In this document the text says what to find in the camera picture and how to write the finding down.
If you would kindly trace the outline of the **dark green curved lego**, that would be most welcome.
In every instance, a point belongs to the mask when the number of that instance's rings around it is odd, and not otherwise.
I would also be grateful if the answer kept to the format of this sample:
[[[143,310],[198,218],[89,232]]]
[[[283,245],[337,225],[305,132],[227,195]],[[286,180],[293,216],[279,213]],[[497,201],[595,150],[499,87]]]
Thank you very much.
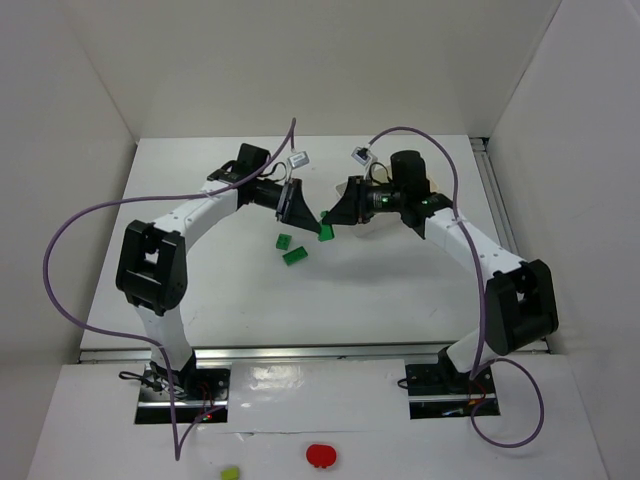
[[[321,231],[318,234],[319,242],[331,241],[335,238],[335,233],[332,225],[321,224]]]

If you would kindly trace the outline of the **dark green square lego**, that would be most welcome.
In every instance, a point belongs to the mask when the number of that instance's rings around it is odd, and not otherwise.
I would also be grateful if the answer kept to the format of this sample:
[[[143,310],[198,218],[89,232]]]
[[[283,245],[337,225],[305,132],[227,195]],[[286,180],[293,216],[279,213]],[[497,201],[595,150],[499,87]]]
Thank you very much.
[[[287,251],[291,245],[292,236],[288,234],[279,234],[276,239],[275,247],[278,250]]]

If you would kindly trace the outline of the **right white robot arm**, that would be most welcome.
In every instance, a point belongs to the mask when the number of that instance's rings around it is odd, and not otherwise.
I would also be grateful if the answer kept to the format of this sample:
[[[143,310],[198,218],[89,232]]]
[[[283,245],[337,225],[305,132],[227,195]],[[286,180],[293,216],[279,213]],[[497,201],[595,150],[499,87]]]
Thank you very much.
[[[385,183],[368,175],[349,177],[343,195],[322,222],[353,226],[366,224],[377,214],[397,213],[421,239],[475,274],[484,325],[439,352],[437,381],[455,387],[474,367],[557,330],[552,276],[544,262],[525,261],[456,214],[452,200],[432,190],[419,152],[394,153],[390,167],[391,177]]]

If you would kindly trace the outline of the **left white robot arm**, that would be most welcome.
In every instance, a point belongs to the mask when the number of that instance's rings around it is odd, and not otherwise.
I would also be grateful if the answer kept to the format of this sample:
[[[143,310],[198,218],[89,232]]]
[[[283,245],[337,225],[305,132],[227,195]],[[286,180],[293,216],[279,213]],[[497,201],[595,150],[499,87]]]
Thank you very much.
[[[244,143],[236,159],[207,177],[203,197],[152,222],[134,220],[125,229],[116,287],[141,318],[145,336],[155,342],[153,373],[182,390],[197,381],[196,355],[179,307],[188,286],[189,249],[219,221],[251,203],[273,210],[281,223],[321,231],[304,200],[301,180],[280,184],[255,174],[269,160],[267,150]]]

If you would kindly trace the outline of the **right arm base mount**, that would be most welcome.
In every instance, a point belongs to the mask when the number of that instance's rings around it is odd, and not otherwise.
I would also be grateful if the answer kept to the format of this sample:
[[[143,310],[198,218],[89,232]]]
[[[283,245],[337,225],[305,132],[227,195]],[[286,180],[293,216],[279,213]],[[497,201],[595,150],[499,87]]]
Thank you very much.
[[[412,420],[469,417],[474,408],[478,416],[500,415],[490,368],[474,380],[468,374],[447,380],[435,364],[408,364],[405,373],[397,386],[408,393]]]

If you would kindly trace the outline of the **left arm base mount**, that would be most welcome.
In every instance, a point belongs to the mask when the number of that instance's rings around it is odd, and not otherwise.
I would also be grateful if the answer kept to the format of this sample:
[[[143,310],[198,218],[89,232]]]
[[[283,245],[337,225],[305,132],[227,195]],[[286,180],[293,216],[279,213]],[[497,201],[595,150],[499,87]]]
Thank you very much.
[[[226,423],[231,370],[229,368],[198,369],[195,383],[178,387],[175,393],[178,424],[190,424],[199,415],[210,411],[202,423]],[[120,371],[120,380],[137,382],[139,393],[134,423],[136,425],[170,424],[169,386],[146,366],[143,373]]]

